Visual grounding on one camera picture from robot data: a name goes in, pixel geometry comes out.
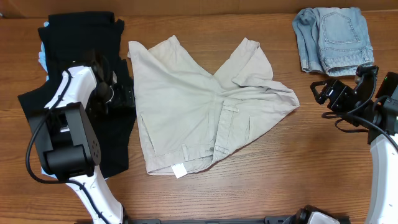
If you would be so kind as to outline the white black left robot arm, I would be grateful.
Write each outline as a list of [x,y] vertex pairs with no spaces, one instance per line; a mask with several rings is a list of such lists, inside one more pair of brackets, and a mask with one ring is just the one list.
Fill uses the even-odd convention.
[[29,175],[42,184],[69,186],[93,223],[132,223],[101,173],[100,143],[89,120],[114,108],[132,111],[134,97],[118,83],[108,59],[91,50],[63,71],[52,99],[28,119]]

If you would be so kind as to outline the beige khaki shorts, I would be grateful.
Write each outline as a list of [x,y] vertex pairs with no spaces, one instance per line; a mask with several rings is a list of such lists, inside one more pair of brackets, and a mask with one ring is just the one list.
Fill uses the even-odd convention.
[[201,172],[252,143],[300,103],[273,79],[258,42],[244,39],[209,73],[176,36],[129,43],[141,149],[150,175]]

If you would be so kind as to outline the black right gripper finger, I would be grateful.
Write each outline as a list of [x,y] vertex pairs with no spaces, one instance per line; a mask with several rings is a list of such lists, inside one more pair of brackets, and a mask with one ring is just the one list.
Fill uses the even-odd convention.
[[326,80],[316,81],[316,82],[313,82],[310,86],[311,87],[325,86],[325,85],[328,85],[328,84],[332,83],[333,80],[334,80],[334,78],[328,78]]
[[315,101],[322,105],[326,101],[326,84],[325,83],[312,83],[310,89],[313,93]]

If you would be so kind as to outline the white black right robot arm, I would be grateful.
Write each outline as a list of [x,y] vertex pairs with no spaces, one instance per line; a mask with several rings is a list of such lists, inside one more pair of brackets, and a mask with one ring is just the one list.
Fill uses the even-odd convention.
[[389,72],[376,88],[378,67],[358,67],[356,86],[338,79],[313,82],[315,101],[326,104],[323,118],[346,121],[366,132],[373,160],[371,201],[366,223],[397,223],[397,74]]

